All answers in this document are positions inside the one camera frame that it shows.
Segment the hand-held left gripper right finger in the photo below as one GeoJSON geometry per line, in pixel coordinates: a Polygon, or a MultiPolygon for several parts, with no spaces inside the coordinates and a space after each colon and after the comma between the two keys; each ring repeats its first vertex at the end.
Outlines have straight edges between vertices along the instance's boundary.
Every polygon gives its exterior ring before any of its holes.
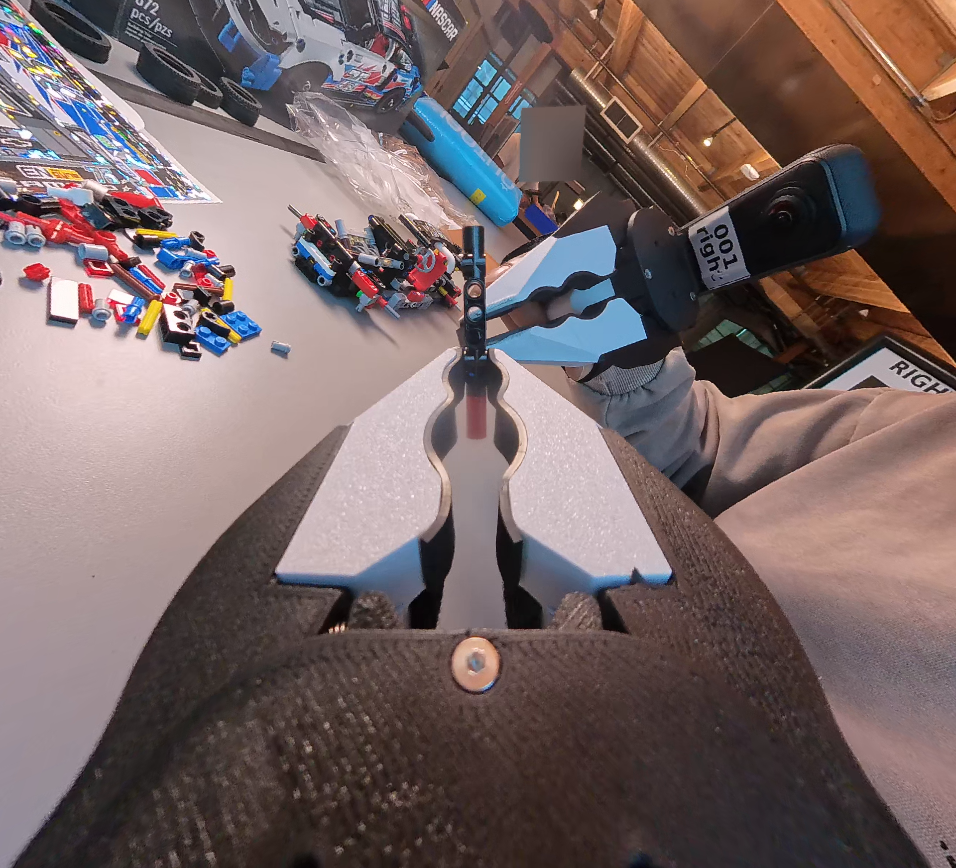
{"type": "Polygon", "coordinates": [[[543,621],[568,593],[668,583],[672,569],[599,424],[503,352],[489,355],[517,427],[501,514],[521,546],[518,584],[543,621]]]}

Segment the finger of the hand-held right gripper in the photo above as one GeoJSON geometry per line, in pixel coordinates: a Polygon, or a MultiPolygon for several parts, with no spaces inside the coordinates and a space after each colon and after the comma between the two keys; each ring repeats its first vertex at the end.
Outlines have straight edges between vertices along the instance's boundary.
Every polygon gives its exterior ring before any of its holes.
{"type": "Polygon", "coordinates": [[[532,302],[588,289],[615,271],[617,245],[608,225],[553,234],[509,264],[485,288],[485,315],[499,318],[532,302]]]}
{"type": "Polygon", "coordinates": [[[556,319],[491,337],[488,348],[523,363],[583,365],[648,337],[644,318],[610,281],[567,291],[555,304],[556,319]]]}

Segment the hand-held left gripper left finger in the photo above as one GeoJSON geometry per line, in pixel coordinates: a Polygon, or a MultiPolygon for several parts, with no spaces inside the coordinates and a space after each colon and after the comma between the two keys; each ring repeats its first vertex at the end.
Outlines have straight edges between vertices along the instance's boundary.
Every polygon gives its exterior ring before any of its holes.
{"type": "Polygon", "coordinates": [[[424,590],[421,539],[448,514],[426,431],[448,403],[444,351],[348,428],[284,555],[284,584],[386,594],[400,614],[424,590]]]}

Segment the black lego panel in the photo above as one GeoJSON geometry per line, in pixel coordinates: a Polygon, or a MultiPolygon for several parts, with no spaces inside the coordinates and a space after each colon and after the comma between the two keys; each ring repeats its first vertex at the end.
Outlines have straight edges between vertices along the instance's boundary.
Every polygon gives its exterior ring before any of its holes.
{"type": "Polygon", "coordinates": [[[463,229],[460,269],[463,284],[463,365],[466,385],[477,386],[487,356],[485,315],[484,227],[463,229]]]}

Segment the person's right forearm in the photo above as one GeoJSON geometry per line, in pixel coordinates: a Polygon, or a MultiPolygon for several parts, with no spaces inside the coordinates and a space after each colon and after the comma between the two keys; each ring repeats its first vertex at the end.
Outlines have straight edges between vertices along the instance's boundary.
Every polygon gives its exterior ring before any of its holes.
{"type": "Polygon", "coordinates": [[[954,393],[804,389],[729,398],[697,379],[682,349],[655,363],[609,367],[570,383],[572,401],[624,438],[712,516],[816,461],[837,475],[906,463],[954,471],[954,393]]]}

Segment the partly built lego car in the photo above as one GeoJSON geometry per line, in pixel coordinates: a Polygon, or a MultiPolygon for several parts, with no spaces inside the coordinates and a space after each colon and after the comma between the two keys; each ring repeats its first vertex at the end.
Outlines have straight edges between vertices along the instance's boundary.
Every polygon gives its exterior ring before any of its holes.
{"type": "Polygon", "coordinates": [[[355,299],[358,311],[380,308],[398,317],[434,303],[458,307],[462,292],[453,274],[461,247],[424,220],[400,215],[393,227],[371,215],[365,229],[351,232],[340,220],[289,211],[297,218],[295,267],[334,296],[355,299]]]}

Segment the pile of mixed lego pieces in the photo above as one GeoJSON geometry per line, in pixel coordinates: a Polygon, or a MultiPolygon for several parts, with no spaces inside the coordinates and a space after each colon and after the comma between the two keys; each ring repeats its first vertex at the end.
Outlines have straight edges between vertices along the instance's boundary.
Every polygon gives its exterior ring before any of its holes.
{"type": "Polygon", "coordinates": [[[157,333],[184,360],[221,357],[261,334],[235,304],[233,265],[202,233],[177,233],[154,195],[93,181],[27,193],[3,180],[1,197],[3,246],[63,248],[76,262],[78,279],[55,276],[39,258],[20,272],[22,286],[45,293],[49,324],[157,333]]]}

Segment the black lego tyre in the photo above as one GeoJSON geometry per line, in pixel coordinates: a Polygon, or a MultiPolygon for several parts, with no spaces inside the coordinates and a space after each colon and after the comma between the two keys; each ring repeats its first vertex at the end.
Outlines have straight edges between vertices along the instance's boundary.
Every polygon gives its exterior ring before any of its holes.
{"type": "Polygon", "coordinates": [[[255,126],[262,112],[261,103],[246,89],[228,77],[218,80],[220,107],[225,113],[247,126],[255,126]]]}

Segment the person's right hand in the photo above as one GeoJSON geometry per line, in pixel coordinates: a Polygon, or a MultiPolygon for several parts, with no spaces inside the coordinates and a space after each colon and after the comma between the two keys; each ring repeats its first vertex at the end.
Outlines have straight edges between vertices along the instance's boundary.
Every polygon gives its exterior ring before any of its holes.
{"type": "Polygon", "coordinates": [[[551,237],[518,249],[488,275],[488,318],[511,330],[546,325],[563,314],[550,307],[564,300],[579,270],[565,241],[551,237]]]}

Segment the light blue padded case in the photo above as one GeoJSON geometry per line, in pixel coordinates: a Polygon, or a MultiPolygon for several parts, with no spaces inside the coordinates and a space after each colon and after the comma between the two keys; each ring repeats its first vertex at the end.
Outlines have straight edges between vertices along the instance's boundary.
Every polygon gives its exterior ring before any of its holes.
{"type": "Polygon", "coordinates": [[[434,98],[417,98],[400,135],[495,225],[517,217],[520,189],[434,98]]]}

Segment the clear plastic bag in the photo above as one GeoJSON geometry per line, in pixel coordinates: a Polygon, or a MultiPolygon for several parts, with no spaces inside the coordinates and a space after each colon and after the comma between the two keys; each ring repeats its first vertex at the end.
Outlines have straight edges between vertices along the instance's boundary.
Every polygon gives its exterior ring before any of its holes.
{"type": "Polygon", "coordinates": [[[448,201],[438,176],[412,145],[372,131],[316,92],[296,93],[287,109],[295,130],[322,154],[370,214],[394,219],[408,215],[440,230],[471,223],[471,217],[448,201]]]}

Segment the black framed marker sign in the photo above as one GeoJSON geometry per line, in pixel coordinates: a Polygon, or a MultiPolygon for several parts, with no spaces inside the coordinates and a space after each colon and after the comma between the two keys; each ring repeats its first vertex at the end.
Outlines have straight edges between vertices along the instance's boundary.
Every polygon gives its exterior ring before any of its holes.
{"type": "Polygon", "coordinates": [[[886,387],[947,394],[955,391],[955,368],[910,341],[883,333],[804,387],[839,391],[886,387]]]}

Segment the colourful sticker sheet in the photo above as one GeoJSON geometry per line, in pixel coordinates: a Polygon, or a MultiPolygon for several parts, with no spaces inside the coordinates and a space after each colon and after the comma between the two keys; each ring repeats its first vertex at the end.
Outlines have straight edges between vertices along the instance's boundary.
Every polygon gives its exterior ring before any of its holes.
{"type": "Polygon", "coordinates": [[[220,201],[16,0],[1,0],[1,173],[22,192],[93,180],[161,203],[220,201]]]}

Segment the metal ventilation duct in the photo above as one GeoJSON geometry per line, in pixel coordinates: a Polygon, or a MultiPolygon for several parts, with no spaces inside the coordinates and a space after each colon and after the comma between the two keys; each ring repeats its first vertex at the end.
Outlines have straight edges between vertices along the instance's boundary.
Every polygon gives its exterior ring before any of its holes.
{"type": "Polygon", "coordinates": [[[566,87],[586,109],[586,149],[628,193],[652,201],[683,221],[709,209],[689,180],[650,144],[637,118],[619,99],[583,69],[569,73],[566,87]]]}

